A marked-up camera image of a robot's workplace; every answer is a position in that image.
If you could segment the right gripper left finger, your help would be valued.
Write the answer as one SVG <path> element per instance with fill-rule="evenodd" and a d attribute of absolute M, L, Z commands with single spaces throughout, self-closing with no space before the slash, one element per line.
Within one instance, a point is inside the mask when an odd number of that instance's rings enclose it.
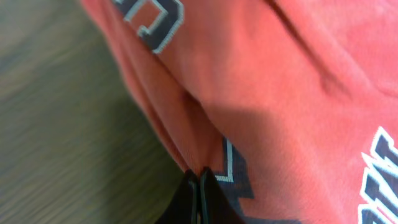
<path fill-rule="evenodd" d="M 155 224 L 197 224 L 198 191 L 197 176 L 192 170 L 187 170 L 171 202 Z"/>

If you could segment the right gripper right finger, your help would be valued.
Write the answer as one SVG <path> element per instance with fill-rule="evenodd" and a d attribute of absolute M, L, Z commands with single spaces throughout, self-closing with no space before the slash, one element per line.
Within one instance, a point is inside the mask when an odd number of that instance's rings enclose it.
<path fill-rule="evenodd" d="M 234 211 L 209 167 L 200 176 L 202 224 L 245 224 Z"/>

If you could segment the red printed t-shirt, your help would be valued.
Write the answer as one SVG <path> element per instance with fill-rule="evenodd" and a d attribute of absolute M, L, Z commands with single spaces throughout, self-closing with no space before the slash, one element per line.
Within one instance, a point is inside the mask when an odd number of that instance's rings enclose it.
<path fill-rule="evenodd" d="M 185 173 L 245 223 L 397 222 L 397 2 L 83 0 Z"/>

